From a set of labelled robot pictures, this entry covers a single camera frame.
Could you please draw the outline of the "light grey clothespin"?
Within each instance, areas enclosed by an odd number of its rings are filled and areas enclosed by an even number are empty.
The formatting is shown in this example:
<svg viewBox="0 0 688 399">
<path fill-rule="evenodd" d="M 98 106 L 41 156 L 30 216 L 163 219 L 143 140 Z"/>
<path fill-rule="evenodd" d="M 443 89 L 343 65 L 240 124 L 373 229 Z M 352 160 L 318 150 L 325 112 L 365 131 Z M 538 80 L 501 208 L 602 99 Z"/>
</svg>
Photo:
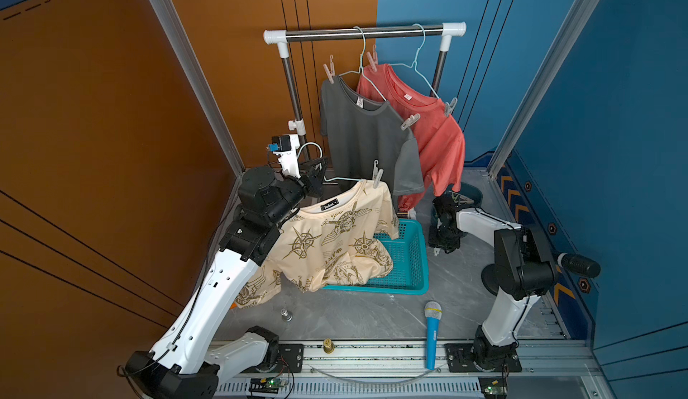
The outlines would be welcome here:
<svg viewBox="0 0 688 399">
<path fill-rule="evenodd" d="M 377 189 L 381 183 L 383 177 L 383 169 L 379 167 L 379 161 L 374 160 L 374 169 L 373 169 L 373 188 Z"/>
</svg>

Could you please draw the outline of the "beige patterned cloth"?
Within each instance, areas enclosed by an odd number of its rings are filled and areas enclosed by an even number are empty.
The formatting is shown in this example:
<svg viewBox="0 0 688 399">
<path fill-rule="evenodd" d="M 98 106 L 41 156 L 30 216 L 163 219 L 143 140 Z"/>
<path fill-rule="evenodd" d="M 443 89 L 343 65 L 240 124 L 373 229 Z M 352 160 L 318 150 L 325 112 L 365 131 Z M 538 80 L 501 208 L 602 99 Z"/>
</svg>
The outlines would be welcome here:
<svg viewBox="0 0 688 399">
<path fill-rule="evenodd" d="M 376 234 L 399 237 L 392 194 L 384 182 L 360 180 L 281 226 L 269 255 L 235 298 L 235 308 L 252 308 L 281 292 L 287 279 L 303 293 L 325 286 L 364 286 L 385 277 L 393 261 Z"/>
</svg>

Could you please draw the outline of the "light green wire hanger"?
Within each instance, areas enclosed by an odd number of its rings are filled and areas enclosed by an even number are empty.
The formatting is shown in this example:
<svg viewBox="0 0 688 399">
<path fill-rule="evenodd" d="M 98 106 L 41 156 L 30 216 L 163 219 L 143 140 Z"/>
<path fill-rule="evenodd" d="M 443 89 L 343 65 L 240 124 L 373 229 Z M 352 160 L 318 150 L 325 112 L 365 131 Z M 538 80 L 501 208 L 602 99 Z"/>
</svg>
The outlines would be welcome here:
<svg viewBox="0 0 688 399">
<path fill-rule="evenodd" d="M 430 82 L 430 81 L 427 79 L 427 77 L 419 70 L 419 56 L 420 56 L 420 54 L 421 54 L 421 51 L 423 51 L 424 46 L 425 46 L 425 43 L 426 43 L 426 29 L 425 29 L 424 26 L 423 26 L 422 24 L 420 24 L 420 23 L 415 23 L 415 24 L 413 24 L 413 26 L 416 27 L 416 28 L 419 28 L 419 30 L 421 31 L 422 41 L 421 41 L 421 44 L 419 44 L 419 47 L 417 47 L 417 49 L 416 49 L 416 52 L 415 52 L 415 55 L 414 55 L 414 58 L 413 58 L 412 62 L 410 62 L 410 64 L 401 63 L 401 62 L 399 62 L 399 63 L 392 63 L 392 64 L 391 64 L 391 67 L 406 67 L 406 68 L 408 68 L 408 69 L 413 70 L 414 73 L 415 73 L 417 76 L 419 76 L 419 77 L 425 82 L 425 84 L 427 85 L 427 87 L 428 87 L 429 90 L 430 90 L 430 94 L 431 94 L 433 97 L 435 97 L 435 99 L 439 99 L 440 96 L 438 95 L 437 91 L 435 90 L 435 88 L 433 87 L 433 85 L 431 84 L 431 82 Z"/>
</svg>

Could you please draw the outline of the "pink clothespin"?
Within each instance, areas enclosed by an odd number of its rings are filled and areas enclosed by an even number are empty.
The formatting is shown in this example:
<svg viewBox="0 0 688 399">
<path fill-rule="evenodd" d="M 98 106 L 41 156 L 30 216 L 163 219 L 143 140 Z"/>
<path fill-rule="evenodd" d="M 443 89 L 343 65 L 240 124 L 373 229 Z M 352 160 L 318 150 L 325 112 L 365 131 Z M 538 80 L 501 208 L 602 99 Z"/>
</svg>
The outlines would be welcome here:
<svg viewBox="0 0 688 399">
<path fill-rule="evenodd" d="M 367 61 L 368 61 L 368 66 L 370 67 L 372 72 L 377 72 L 378 71 L 378 55 L 377 55 L 377 50 L 376 46 L 373 46 L 373 49 L 370 51 L 367 51 Z"/>
</svg>

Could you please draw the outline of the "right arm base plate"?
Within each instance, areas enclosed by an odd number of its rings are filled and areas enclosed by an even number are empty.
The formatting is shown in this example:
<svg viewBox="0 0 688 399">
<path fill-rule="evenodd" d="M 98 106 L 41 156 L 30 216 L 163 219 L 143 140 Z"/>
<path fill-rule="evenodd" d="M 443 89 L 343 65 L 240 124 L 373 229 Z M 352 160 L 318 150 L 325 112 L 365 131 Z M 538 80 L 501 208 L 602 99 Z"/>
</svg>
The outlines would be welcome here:
<svg viewBox="0 0 688 399">
<path fill-rule="evenodd" d="M 517 354 L 518 344 L 493 346 L 474 343 L 448 343 L 444 345 L 445 357 L 451 373 L 460 372 L 522 372 Z"/>
</svg>

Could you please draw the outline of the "beige clothespin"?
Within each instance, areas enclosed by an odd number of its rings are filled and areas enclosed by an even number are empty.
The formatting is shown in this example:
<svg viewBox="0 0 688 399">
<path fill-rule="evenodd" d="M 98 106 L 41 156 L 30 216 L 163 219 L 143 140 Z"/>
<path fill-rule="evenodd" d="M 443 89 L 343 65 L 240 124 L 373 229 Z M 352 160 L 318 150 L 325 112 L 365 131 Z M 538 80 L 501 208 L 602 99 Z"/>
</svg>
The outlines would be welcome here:
<svg viewBox="0 0 688 399">
<path fill-rule="evenodd" d="M 335 71 L 333 55 L 330 55 L 329 62 L 327 64 L 324 64 L 324 72 L 330 84 L 333 85 L 335 83 L 335 78 L 337 76 L 337 73 Z"/>
</svg>

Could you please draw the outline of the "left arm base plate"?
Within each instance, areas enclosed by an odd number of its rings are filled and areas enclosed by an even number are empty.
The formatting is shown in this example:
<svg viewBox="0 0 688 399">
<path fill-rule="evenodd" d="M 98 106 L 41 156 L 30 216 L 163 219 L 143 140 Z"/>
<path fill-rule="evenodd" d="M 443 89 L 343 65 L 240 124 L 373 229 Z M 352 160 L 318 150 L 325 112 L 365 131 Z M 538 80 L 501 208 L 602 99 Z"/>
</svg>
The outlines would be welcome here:
<svg viewBox="0 0 688 399">
<path fill-rule="evenodd" d="M 302 343 L 281 343 L 276 360 L 268 366 L 261 364 L 242 372 L 244 374 L 258 373 L 283 373 L 291 371 L 294 374 L 300 373 L 304 363 L 305 346 Z"/>
</svg>

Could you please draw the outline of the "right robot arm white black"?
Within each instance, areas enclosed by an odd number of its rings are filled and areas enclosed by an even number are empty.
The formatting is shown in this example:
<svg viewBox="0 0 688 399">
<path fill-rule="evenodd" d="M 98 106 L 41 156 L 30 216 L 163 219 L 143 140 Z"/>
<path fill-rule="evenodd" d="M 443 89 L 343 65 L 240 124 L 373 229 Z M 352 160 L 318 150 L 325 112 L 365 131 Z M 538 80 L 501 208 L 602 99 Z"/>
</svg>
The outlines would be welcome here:
<svg viewBox="0 0 688 399">
<path fill-rule="evenodd" d="M 518 357 L 519 332 L 532 308 L 558 277 L 543 233 L 487 213 L 471 202 L 444 194 L 433 200 L 430 244 L 446 253 L 473 235 L 494 249 L 494 262 L 481 279 L 496 294 L 487 319 L 478 327 L 470 358 L 477 369 L 501 370 Z"/>
</svg>

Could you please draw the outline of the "white clothespin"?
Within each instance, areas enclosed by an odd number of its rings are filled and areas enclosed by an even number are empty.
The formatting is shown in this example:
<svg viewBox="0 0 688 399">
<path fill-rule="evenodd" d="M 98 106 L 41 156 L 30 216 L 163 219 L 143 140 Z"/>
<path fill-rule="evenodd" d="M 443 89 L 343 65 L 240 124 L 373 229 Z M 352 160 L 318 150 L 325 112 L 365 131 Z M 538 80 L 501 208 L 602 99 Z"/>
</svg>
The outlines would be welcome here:
<svg viewBox="0 0 688 399">
<path fill-rule="evenodd" d="M 408 119 L 405 119 L 403 123 L 401 124 L 401 130 L 407 130 L 410 129 L 413 125 L 415 125 L 418 121 L 421 120 L 421 115 L 416 113 L 416 114 L 411 114 Z"/>
</svg>

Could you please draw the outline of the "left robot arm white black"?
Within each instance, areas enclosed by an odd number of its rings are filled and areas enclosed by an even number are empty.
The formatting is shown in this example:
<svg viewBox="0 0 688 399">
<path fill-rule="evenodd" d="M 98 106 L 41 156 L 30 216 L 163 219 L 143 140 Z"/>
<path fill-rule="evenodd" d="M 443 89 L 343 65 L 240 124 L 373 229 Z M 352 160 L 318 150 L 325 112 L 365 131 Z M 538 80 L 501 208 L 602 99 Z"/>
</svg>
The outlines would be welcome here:
<svg viewBox="0 0 688 399">
<path fill-rule="evenodd" d="M 328 160 L 299 163 L 294 176 L 261 166 L 246 172 L 238 188 L 234 220 L 204 262 L 204 278 L 177 320 L 149 351 L 137 351 L 118 376 L 140 398 L 211 398 L 223 382 L 245 370 L 271 370 L 279 337 L 252 327 L 228 345 L 211 341 L 240 291 L 262 266 L 281 225 L 309 196 L 321 196 Z"/>
</svg>

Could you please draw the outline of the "red t-shirt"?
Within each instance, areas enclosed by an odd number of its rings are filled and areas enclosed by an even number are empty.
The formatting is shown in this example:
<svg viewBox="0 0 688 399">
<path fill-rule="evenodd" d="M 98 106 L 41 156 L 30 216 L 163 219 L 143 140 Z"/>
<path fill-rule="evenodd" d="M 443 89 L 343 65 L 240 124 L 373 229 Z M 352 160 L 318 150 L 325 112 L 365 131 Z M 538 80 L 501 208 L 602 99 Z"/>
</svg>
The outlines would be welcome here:
<svg viewBox="0 0 688 399">
<path fill-rule="evenodd" d="M 410 127 L 417 145 L 425 189 L 442 196 L 460 190 L 465 163 L 465 137 L 454 118 L 445 113 L 445 103 L 414 90 L 388 64 L 364 67 L 357 93 L 372 101 L 387 101 L 401 116 L 420 119 Z"/>
</svg>

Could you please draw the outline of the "white wire hanger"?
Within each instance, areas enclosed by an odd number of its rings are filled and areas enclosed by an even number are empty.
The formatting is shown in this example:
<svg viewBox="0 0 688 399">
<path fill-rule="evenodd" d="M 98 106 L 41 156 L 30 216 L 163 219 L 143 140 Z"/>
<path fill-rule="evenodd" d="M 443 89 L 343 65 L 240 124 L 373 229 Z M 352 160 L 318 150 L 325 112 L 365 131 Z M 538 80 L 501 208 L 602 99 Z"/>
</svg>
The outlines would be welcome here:
<svg viewBox="0 0 688 399">
<path fill-rule="evenodd" d="M 374 84 L 374 82 L 373 82 L 372 80 L 370 80 L 370 79 L 365 75 L 365 71 L 364 71 L 364 68 L 365 68 L 365 67 L 364 67 L 364 56 L 365 56 L 365 54 L 367 53 L 367 40 L 366 40 L 366 37 L 365 37 L 365 33 L 364 33 L 363 29 L 362 29 L 361 27 L 359 27 L 359 26 L 354 26 L 353 29 L 359 32 L 359 34 L 360 34 L 360 36 L 361 36 L 361 39 L 363 40 L 363 49 L 362 49 L 362 51 L 361 51 L 361 53 L 360 53 L 360 56 L 359 56 L 359 67 L 358 67 L 358 70 L 347 71 L 347 72 L 344 72 L 344 73 L 339 74 L 339 76 L 340 76 L 340 77 L 344 77 L 344 76 L 347 76 L 347 75 L 349 75 L 349 74 L 358 74 L 358 75 L 360 75 L 360 78 L 361 78 L 361 79 L 364 79 L 365 81 L 367 81 L 367 82 L 369 83 L 369 85 L 371 85 L 371 86 L 374 88 L 374 90 L 376 90 L 376 92 L 380 95 L 380 97 L 382 98 L 383 101 L 387 101 L 387 99 L 384 97 L 384 95 L 383 95 L 382 92 L 378 89 L 378 87 Z"/>
</svg>

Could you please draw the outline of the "grey garment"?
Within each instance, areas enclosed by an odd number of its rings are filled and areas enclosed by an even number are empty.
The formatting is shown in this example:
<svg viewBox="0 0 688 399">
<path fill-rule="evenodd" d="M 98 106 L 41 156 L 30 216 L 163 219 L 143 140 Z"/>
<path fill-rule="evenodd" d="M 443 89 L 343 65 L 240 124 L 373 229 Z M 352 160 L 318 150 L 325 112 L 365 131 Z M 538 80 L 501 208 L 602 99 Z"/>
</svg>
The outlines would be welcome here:
<svg viewBox="0 0 688 399">
<path fill-rule="evenodd" d="M 393 196 L 423 192 L 417 139 L 390 103 L 359 95 L 339 76 L 322 83 L 320 98 L 321 135 L 337 176 L 372 179 L 378 167 Z"/>
</svg>

